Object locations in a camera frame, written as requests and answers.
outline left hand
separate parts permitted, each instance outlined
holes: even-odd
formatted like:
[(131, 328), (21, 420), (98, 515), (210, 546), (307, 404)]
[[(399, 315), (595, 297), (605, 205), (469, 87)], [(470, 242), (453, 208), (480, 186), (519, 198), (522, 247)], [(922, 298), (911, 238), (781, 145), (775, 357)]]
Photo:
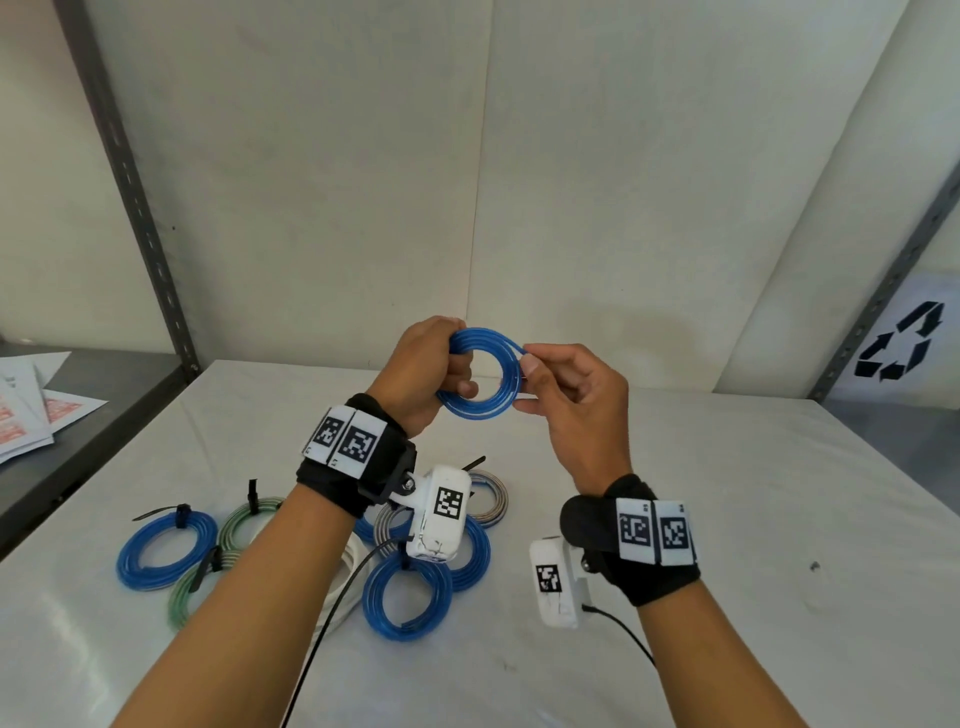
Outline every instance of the left hand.
[(479, 388), (470, 381), (473, 354), (451, 354), (450, 337), (467, 324), (461, 319), (432, 316), (413, 324), (396, 344), (387, 366), (367, 394), (415, 437), (440, 411), (437, 391), (456, 392), (468, 399)]

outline black wrist strap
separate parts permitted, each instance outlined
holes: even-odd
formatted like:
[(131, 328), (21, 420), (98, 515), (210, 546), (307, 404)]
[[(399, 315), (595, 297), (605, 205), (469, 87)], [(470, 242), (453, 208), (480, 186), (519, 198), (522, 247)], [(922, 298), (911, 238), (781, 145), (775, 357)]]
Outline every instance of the black wrist strap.
[[(380, 421), (374, 424), (382, 429), (376, 432), (364, 429), (369, 428), (370, 418), (366, 418), (367, 425), (355, 425), (359, 416), (348, 420), (341, 413), (347, 407)], [(297, 470), (298, 482), (354, 518), (363, 516), (372, 503), (385, 502), (417, 462), (417, 449), (407, 440), (406, 432), (367, 394), (354, 395), (344, 407), (331, 408), (314, 430), (304, 454), (316, 454), (317, 449), (311, 450), (314, 444), (321, 448), (324, 454), (321, 459), (325, 462), (319, 462), (317, 457), (304, 457)], [(353, 473), (344, 473), (344, 469)]]
[[(636, 607), (697, 581), (700, 568), (696, 564), (664, 566), (662, 563), (643, 564), (620, 557), (621, 541), (631, 545), (634, 542), (641, 543), (642, 534), (632, 529), (629, 519), (625, 521), (617, 517), (618, 498), (634, 498), (638, 501), (657, 499), (650, 486), (631, 474), (617, 478), (602, 498), (576, 496), (568, 500), (561, 511), (561, 532), (573, 546), (584, 549), (588, 570), (602, 573)], [(658, 523), (655, 514), (651, 514), (647, 523), (648, 539), (644, 543), (649, 543), (651, 549), (656, 546), (657, 562), (665, 560), (650, 530), (650, 524)], [(692, 550), (692, 540), (688, 545)]]

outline coiled blue tube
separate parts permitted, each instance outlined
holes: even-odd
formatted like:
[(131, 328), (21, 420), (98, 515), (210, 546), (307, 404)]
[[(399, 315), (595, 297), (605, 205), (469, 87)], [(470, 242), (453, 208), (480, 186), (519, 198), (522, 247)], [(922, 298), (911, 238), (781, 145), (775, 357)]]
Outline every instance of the coiled blue tube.
[(367, 623), (378, 635), (395, 642), (411, 642), (432, 632), (446, 617), (453, 600), (453, 580), (446, 564), (410, 559), (410, 569), (433, 588), (433, 596), (419, 617), (400, 625), (387, 619), (383, 611), (383, 592), (391, 577), (400, 571), (404, 558), (399, 551), (394, 551), (373, 570), (363, 588), (363, 614)]
[[(383, 506), (384, 508), (390, 508), (390, 505)], [(357, 519), (357, 523), (353, 525), (353, 533), (360, 537), (360, 540), (367, 544), (368, 546), (373, 545), (373, 524), (367, 521), (366, 514)], [(390, 538), (398, 539), (401, 536), (406, 536), (410, 533), (410, 519), (408, 518), (403, 523), (398, 523), (395, 526), (390, 528)]]
[(190, 511), (186, 517), (186, 527), (197, 532), (197, 543), (193, 545), (190, 553), (165, 567), (140, 566), (140, 557), (150, 542), (164, 531), (176, 527), (177, 514), (168, 513), (150, 521), (131, 536), (120, 549), (120, 555), (117, 557), (117, 577), (124, 585), (138, 592), (168, 587), (183, 576), (190, 567), (199, 563), (204, 555), (216, 546), (217, 522), (206, 513)]
[(490, 565), (490, 538), (480, 523), (473, 516), (467, 516), (464, 531), (470, 536), (473, 544), (473, 554), (467, 565), (459, 569), (451, 569), (450, 577), (453, 580), (453, 591), (462, 592), (476, 584), (487, 573)]
[(496, 394), (488, 400), (465, 400), (453, 392), (438, 392), (437, 397), (453, 414), (465, 420), (488, 420), (505, 412), (520, 391), (523, 372), (516, 355), (526, 352), (502, 333), (490, 328), (464, 328), (450, 337), (450, 353), (486, 352), (493, 354), (503, 379)]

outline white tabletop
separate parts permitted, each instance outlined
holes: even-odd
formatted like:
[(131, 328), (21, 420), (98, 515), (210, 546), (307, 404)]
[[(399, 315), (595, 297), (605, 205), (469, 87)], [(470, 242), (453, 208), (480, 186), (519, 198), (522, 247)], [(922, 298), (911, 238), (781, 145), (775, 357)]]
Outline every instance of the white tabletop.
[[(325, 408), (372, 376), (216, 362), (0, 563), (0, 725), (109, 723), (173, 637), (168, 592), (114, 575), (130, 519), (188, 501), (222, 522), (251, 477), (285, 495)], [(811, 725), (955, 725), (957, 516), (810, 401), (637, 390), (631, 441), (637, 471), (690, 506), (705, 579)], [(558, 533), (574, 492), (545, 423), (442, 412), (417, 445), (420, 471), (486, 454), (506, 481), (490, 571), (415, 643), (383, 640), (356, 610), (324, 640), (291, 725), (671, 725), (656, 673), (616, 625), (540, 623), (527, 548)], [(391, 583), (388, 614), (415, 579)], [(638, 628), (601, 577), (590, 588)]]

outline hand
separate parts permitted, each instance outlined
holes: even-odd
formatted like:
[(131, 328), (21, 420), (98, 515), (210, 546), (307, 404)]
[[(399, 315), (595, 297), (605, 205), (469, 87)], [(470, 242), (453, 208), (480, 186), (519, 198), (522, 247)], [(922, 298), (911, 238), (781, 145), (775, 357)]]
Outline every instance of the hand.
[(627, 380), (583, 344), (524, 344), (526, 381), (520, 391), (536, 399), (514, 408), (542, 415), (560, 464), (585, 496), (603, 496), (618, 477), (633, 472), (627, 434)]
[(470, 381), (473, 354), (450, 353), (450, 337), (466, 327), (461, 319), (447, 316), (413, 324), (400, 336), (387, 366), (367, 390), (406, 430), (407, 437), (419, 435), (437, 416), (437, 390), (468, 399), (477, 396), (479, 388)]

